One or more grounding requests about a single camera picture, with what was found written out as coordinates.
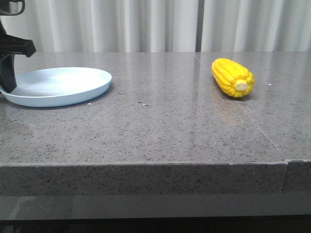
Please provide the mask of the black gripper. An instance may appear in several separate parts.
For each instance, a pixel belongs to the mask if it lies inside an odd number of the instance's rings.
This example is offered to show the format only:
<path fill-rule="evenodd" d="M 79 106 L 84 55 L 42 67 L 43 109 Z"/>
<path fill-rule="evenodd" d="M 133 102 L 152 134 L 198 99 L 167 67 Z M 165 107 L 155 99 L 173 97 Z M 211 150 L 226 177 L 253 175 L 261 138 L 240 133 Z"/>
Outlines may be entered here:
<path fill-rule="evenodd" d="M 6 93 L 11 93 L 17 87 L 15 55 L 31 57 L 35 52 L 32 40 L 8 35 L 2 22 L 0 23 L 0 85 Z"/>

